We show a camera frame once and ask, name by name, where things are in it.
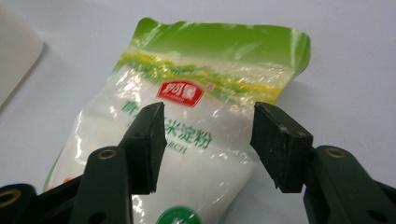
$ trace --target red logo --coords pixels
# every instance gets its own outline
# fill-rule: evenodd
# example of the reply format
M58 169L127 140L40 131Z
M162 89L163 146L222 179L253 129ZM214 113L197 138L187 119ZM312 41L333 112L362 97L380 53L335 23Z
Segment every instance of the red logo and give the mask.
M161 84L157 96L164 99L194 107L204 94L198 84L188 80L172 80Z

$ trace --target cornstarch bag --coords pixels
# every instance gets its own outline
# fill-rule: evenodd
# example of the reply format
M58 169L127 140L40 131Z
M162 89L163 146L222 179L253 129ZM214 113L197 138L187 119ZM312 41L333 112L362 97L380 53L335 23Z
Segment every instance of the cornstarch bag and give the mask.
M116 146L145 105L165 103L157 192L134 195L134 223L217 223L260 161L253 106L274 104L309 62L309 37L285 27L141 20L103 89L79 113L46 188Z

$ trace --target green circle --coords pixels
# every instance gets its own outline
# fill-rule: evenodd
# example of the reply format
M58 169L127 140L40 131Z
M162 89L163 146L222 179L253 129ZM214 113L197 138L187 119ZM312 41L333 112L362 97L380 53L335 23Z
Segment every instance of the green circle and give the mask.
M157 224L201 224L198 215L187 207L172 207L164 211Z

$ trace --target white table surface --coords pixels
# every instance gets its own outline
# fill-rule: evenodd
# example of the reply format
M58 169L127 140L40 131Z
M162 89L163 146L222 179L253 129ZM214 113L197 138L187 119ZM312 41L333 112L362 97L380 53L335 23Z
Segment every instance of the white table surface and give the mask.
M276 24L310 35L308 68L278 105L315 136L355 155L396 187L396 2L276 0L0 0L45 41L34 69L0 111L0 186L39 192L79 110L103 87L137 22ZM260 165L224 223L307 223L303 194L282 194Z

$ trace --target brass screw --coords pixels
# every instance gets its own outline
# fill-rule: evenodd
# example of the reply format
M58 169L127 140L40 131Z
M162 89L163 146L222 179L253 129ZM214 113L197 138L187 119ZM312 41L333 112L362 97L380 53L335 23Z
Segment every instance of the brass screw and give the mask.
M343 150L338 149L338 148L333 148L333 147L326 148L326 153L329 156L337 158L337 159L343 159L347 156L347 154Z
M105 149L98 154L100 160L107 160L117 155L117 151L114 149Z
M21 197L21 191L18 189L9 189L0 192L0 208L15 203Z

